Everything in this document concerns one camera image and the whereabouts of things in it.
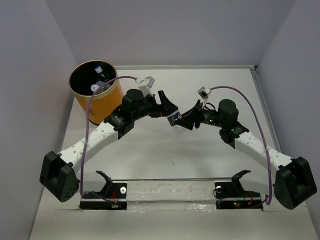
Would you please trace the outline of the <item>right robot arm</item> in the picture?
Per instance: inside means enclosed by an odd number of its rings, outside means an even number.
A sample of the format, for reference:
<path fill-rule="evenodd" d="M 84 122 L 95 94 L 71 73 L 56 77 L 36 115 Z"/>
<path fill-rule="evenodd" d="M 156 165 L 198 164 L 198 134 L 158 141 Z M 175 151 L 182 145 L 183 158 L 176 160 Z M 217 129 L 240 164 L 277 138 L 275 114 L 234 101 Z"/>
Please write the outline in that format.
<path fill-rule="evenodd" d="M 192 130 L 206 124 L 219 127 L 224 143 L 249 156 L 267 170 L 267 175 L 255 175 L 242 170 L 231 178 L 230 190 L 235 196 L 256 192 L 275 197 L 286 209 L 293 210 L 317 193 L 309 162 L 285 155 L 255 137 L 238 121 L 239 111 L 230 99 L 219 102 L 217 109 L 206 109 L 201 101 L 189 111 L 179 114 L 175 124 Z"/>

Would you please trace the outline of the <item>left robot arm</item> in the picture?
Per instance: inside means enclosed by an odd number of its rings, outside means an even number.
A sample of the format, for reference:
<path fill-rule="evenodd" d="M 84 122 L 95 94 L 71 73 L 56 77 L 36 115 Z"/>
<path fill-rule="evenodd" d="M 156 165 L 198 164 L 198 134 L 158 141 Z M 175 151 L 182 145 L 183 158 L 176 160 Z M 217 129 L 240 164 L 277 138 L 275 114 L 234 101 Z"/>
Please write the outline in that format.
<path fill-rule="evenodd" d="M 151 118 L 170 118 L 179 108 L 160 90 L 160 103 L 153 94 L 144 95 L 139 89 L 130 89 L 121 104 L 92 132 L 71 147 L 59 153 L 50 151 L 44 156 L 40 183 L 61 203 L 83 191 L 84 165 L 106 146 L 118 141 L 133 129 L 135 121 Z"/>

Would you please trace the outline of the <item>small clear bottle blue cap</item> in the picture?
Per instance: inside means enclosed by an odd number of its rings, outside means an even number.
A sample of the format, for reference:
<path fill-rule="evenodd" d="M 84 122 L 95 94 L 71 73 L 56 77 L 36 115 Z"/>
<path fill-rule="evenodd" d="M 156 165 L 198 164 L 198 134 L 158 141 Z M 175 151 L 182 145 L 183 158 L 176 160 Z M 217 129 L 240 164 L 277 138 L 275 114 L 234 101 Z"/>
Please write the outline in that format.
<path fill-rule="evenodd" d="M 108 72 L 104 69 L 102 69 L 101 66 L 97 66 L 95 67 L 95 72 L 97 73 L 98 75 L 98 80 L 101 81 L 101 82 L 107 82 L 109 81 L 111 78 L 110 78 L 110 75 L 108 74 Z"/>

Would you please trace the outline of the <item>small bottle black cap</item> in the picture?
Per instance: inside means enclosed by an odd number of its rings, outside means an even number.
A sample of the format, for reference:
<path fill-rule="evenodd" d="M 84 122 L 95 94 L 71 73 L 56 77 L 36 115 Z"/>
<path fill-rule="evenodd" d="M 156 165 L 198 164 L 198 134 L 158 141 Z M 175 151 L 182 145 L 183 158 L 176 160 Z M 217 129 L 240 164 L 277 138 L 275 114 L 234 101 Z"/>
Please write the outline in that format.
<path fill-rule="evenodd" d="M 180 120 L 181 117 L 182 115 L 179 110 L 174 111 L 172 114 L 166 117 L 171 126 L 172 132 L 175 134 L 181 134 L 187 130 L 182 126 L 177 125 L 177 121 Z"/>

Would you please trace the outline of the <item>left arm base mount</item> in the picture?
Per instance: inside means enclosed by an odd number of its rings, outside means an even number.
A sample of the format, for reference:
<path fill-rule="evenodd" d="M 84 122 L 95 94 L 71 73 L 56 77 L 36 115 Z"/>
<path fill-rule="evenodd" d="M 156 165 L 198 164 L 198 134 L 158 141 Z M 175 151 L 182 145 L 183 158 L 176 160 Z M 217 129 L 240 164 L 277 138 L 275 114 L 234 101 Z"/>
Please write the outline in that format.
<path fill-rule="evenodd" d="M 89 191 L 82 196 L 79 208 L 81 210 L 126 210 L 128 182 L 112 180 L 100 170 L 96 173 L 104 178 L 105 184 L 100 191 Z"/>

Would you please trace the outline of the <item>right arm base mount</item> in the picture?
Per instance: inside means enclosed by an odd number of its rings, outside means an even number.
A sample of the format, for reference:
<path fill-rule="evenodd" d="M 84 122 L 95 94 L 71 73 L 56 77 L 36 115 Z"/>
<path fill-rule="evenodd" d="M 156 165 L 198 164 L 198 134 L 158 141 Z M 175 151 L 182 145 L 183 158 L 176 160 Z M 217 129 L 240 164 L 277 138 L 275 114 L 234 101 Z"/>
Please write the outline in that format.
<path fill-rule="evenodd" d="M 212 194 L 216 198 L 217 210 L 263 210 L 264 200 L 261 195 L 254 191 L 245 191 L 240 183 L 240 179 L 248 173 L 249 170 L 242 170 L 232 176 L 230 181 L 214 183 Z"/>

